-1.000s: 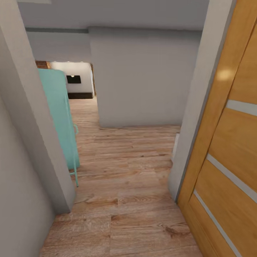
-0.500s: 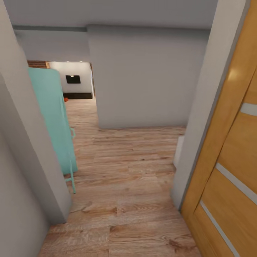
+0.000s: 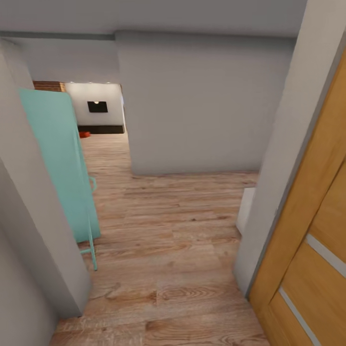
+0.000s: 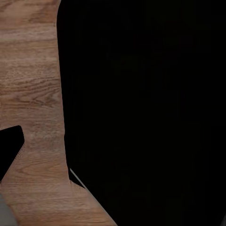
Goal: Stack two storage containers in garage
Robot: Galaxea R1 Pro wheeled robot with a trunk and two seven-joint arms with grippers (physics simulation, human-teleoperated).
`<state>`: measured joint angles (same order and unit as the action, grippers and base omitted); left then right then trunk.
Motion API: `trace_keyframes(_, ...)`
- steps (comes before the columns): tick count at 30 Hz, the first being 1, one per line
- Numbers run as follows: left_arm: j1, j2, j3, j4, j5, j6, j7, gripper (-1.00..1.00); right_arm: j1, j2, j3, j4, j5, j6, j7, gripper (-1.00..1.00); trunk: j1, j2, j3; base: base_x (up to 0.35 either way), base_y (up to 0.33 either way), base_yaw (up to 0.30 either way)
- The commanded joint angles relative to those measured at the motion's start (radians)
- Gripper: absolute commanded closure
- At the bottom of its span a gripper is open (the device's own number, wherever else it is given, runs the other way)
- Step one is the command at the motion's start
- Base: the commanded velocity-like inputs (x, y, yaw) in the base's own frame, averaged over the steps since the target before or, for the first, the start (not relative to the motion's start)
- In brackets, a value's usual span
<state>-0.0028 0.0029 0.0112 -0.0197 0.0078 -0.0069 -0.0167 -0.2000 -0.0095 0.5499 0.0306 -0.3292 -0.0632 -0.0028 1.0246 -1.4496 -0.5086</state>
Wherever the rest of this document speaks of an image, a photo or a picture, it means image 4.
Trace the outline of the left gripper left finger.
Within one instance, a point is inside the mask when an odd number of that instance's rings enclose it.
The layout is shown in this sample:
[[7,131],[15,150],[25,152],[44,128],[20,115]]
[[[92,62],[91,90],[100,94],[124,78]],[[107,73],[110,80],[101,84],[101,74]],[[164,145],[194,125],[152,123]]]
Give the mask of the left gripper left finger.
[[20,125],[0,130],[0,181],[24,144]]

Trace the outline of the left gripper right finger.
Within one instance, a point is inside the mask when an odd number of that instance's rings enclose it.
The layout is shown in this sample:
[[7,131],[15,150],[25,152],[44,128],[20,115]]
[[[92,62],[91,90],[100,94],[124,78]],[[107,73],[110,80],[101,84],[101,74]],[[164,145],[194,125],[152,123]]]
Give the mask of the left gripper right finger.
[[226,127],[215,125],[211,142],[226,163]]

